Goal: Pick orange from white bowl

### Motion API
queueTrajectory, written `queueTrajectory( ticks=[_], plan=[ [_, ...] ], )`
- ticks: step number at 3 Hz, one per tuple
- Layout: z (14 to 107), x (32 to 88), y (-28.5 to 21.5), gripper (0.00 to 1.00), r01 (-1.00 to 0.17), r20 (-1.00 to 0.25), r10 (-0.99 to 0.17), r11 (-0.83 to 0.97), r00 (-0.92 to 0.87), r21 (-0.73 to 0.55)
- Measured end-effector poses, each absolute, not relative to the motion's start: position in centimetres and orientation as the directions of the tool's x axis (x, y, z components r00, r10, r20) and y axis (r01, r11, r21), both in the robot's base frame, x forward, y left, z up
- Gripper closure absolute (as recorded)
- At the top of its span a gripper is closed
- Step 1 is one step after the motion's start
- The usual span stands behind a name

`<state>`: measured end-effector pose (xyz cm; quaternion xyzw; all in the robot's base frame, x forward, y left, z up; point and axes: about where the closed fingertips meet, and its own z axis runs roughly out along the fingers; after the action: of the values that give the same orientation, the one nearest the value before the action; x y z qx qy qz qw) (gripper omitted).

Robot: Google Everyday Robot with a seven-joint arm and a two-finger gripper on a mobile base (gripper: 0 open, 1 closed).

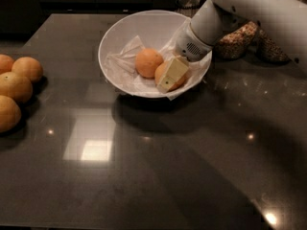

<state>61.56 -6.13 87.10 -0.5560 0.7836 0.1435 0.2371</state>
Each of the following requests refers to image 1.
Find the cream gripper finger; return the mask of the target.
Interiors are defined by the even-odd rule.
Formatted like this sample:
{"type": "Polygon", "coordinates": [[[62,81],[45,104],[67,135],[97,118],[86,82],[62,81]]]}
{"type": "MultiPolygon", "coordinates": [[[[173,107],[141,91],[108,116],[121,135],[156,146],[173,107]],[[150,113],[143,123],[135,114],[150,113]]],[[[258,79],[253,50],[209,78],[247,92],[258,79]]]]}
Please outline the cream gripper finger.
{"type": "Polygon", "coordinates": [[[167,61],[167,67],[162,74],[157,89],[162,93],[170,92],[170,88],[176,84],[189,70],[189,63],[184,57],[173,57],[167,61]]]}

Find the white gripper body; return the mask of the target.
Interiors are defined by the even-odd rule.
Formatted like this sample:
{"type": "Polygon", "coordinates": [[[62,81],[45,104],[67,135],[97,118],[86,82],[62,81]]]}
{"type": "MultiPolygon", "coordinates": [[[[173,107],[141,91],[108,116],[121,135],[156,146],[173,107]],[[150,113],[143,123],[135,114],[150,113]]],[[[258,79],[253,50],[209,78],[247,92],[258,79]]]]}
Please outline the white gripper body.
{"type": "Polygon", "coordinates": [[[190,62],[202,60],[223,34],[223,13],[206,0],[176,36],[175,51],[190,62]]]}

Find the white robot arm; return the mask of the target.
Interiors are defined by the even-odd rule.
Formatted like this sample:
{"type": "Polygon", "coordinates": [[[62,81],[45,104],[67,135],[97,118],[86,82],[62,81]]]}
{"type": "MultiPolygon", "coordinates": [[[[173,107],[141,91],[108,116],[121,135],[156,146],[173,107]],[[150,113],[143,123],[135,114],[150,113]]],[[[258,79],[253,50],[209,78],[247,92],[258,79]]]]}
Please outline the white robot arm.
{"type": "Polygon", "coordinates": [[[249,21],[258,23],[307,72],[307,6],[298,0],[206,0],[175,33],[175,54],[199,61],[222,37],[249,21]]]}

